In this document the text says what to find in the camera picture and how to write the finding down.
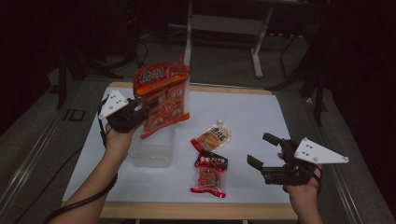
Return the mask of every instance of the dark background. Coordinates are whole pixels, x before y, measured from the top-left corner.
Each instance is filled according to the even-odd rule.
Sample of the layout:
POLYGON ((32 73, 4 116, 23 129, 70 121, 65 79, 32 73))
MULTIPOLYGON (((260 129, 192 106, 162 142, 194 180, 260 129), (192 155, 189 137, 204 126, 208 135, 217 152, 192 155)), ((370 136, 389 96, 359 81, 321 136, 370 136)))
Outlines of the dark background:
MULTIPOLYGON (((47 73, 58 67, 62 46, 103 60, 105 53, 131 49, 131 43, 119 38, 127 22, 137 19, 163 37, 168 23, 186 22, 187 1, 132 2, 131 17, 124 11, 131 2, 122 0, 1 1, 0 134, 50 88, 47 73)), ((245 8, 233 6, 231 12, 242 17, 261 16, 259 8, 257 14, 244 14, 245 8)), ((326 86, 396 216, 396 6, 391 0, 339 6, 323 23, 303 63, 328 71, 326 86)), ((270 32, 293 33, 290 18, 295 16, 289 8, 277 9, 270 32)))

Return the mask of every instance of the clear plastic container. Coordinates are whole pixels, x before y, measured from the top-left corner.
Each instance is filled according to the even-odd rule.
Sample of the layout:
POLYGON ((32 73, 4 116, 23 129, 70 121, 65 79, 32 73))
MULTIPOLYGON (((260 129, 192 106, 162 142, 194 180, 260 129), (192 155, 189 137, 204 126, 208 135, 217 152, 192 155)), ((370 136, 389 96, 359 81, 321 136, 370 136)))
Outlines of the clear plastic container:
POLYGON ((143 126, 133 137, 128 156, 132 164, 140 167, 166 168, 172 164, 175 147, 175 127, 170 125, 160 129, 148 138, 141 139, 143 126))

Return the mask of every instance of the red snack bag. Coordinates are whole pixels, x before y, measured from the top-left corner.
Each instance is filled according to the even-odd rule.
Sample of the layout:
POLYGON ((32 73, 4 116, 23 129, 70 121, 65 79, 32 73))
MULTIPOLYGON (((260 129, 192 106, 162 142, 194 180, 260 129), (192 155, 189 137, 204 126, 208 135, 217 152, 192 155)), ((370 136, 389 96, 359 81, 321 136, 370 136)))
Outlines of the red snack bag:
POLYGON ((209 151, 201 151, 195 163, 196 179, 191 192, 209 192, 217 197, 225 198, 225 177, 228 160, 209 151))
POLYGON ((140 138, 147 138, 161 128, 190 118, 189 70, 180 61, 155 63, 140 68, 134 74, 134 97, 142 98, 142 106, 159 98, 159 104, 148 113, 140 138))

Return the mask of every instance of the orange box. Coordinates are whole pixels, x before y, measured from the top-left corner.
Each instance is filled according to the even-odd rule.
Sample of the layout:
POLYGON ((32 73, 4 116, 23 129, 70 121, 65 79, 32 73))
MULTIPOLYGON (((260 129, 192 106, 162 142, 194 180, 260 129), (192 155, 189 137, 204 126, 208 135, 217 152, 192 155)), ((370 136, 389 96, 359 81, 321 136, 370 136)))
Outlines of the orange box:
POLYGON ((190 118, 189 86, 190 68, 182 61, 155 63, 137 70, 134 74, 134 97, 142 98, 142 106, 159 98, 159 104, 148 113, 140 138, 147 138, 161 128, 190 118))

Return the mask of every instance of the packaging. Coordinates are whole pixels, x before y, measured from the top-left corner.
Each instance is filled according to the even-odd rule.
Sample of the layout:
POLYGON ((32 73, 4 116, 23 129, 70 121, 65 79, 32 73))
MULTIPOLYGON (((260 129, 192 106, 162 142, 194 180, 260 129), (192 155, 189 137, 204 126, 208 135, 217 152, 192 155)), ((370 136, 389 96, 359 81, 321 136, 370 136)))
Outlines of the packaging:
POLYGON ((134 97, 142 98, 142 106, 159 99, 158 105, 148 112, 140 135, 142 139, 190 118, 189 86, 190 68, 182 61, 156 63, 142 67, 134 74, 134 97))
POLYGON ((193 193, 211 193, 225 198, 225 179, 228 160, 218 154, 201 151, 195 163, 196 178, 190 188, 193 193))
POLYGON ((215 125, 199 136, 191 139, 192 145, 198 151, 215 151, 231 140, 231 130, 218 119, 215 125))
POLYGON ((175 150, 175 127, 167 126, 149 138, 141 139, 143 127, 136 130, 128 156, 139 167, 166 168, 172 165, 175 150))

